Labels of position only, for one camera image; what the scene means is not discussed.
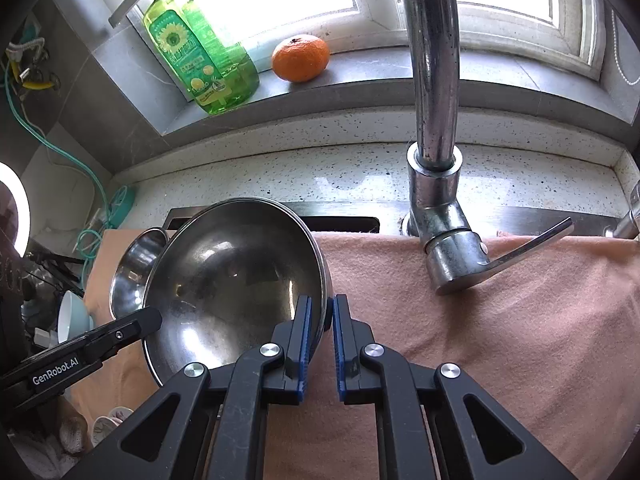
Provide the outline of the gloved hand on left gripper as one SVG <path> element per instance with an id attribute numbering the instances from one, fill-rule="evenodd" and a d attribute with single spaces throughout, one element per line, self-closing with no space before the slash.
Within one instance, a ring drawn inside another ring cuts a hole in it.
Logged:
<path id="1" fill-rule="evenodd" d="M 9 439 L 36 479 L 61 479 L 92 449 L 85 417 L 76 412 L 63 415 L 47 437 L 23 431 Z"/>

